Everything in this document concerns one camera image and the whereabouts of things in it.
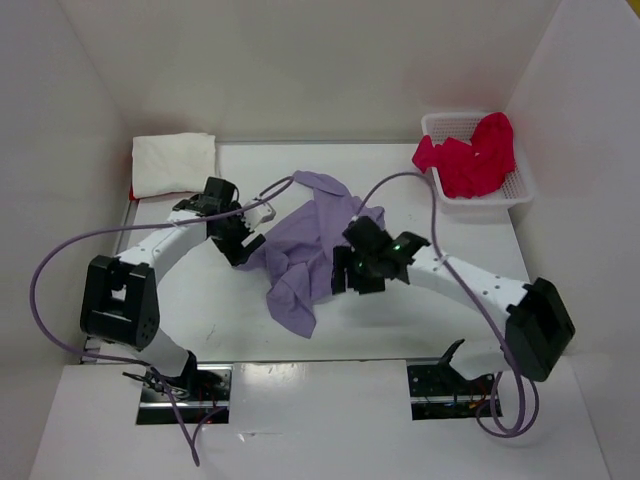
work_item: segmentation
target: purple cloth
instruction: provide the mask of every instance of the purple cloth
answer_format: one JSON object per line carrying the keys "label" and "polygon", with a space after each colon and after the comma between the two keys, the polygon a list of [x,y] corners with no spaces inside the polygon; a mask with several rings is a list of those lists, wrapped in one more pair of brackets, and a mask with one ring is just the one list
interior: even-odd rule
{"label": "purple cloth", "polygon": [[[333,247],[345,245],[342,236],[362,202],[329,175],[297,171],[293,178],[313,188],[313,200],[283,218],[240,270],[264,268],[271,290],[267,306],[271,317],[287,330],[311,338],[316,326],[313,304],[331,295]],[[384,228],[384,209],[365,208]]]}

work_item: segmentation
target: white plastic basket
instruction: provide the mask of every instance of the white plastic basket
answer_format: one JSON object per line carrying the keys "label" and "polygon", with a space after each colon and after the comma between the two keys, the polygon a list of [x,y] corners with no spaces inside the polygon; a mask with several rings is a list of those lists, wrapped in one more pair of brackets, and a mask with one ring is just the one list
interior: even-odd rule
{"label": "white plastic basket", "polygon": [[[449,137],[470,143],[476,125],[487,115],[487,112],[434,113],[425,115],[422,117],[422,133],[430,135],[434,144],[443,143]],[[442,190],[438,170],[433,168],[433,178],[438,190],[438,196],[445,204],[461,207],[509,208],[518,203],[530,202],[533,200],[534,195],[533,177],[529,170],[527,158],[515,135],[513,151],[516,159],[516,169],[507,175],[500,190],[482,197],[450,198]]]}

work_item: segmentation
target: wall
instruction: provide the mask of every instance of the wall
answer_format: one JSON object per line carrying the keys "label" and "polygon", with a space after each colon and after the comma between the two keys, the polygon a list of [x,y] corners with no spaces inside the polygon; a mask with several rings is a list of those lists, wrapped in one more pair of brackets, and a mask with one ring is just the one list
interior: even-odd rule
{"label": "wall", "polygon": [[[22,479],[69,360],[35,327],[30,275],[63,239],[120,221],[130,136],[55,0],[0,2],[0,64],[0,478]],[[47,323],[78,345],[87,261],[112,244],[86,242],[43,278]]]}
{"label": "wall", "polygon": [[639,51],[624,0],[564,0],[508,108],[539,188],[512,212],[516,233],[530,275],[552,278],[571,311],[578,378],[615,479],[637,478],[640,448],[626,400],[640,381]]}
{"label": "wall", "polygon": [[502,109],[557,0],[61,0],[135,133],[417,139]]}

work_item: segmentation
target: red cloth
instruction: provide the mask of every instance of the red cloth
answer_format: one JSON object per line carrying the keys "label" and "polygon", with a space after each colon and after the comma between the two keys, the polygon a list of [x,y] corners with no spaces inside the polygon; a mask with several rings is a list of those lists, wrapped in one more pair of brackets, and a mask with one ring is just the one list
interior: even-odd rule
{"label": "red cloth", "polygon": [[422,173],[437,168],[442,190],[449,198],[487,195],[498,190],[507,173],[516,169],[513,128],[504,113],[492,113],[478,123],[471,145],[447,138],[434,146],[425,135],[412,161]]}

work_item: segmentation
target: white folded cloth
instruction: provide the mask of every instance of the white folded cloth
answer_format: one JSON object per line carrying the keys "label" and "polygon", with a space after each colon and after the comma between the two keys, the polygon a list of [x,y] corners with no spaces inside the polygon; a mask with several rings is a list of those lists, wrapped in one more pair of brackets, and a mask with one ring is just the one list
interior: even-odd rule
{"label": "white folded cloth", "polygon": [[216,176],[215,140],[206,133],[135,137],[133,196],[202,192],[207,177]]}

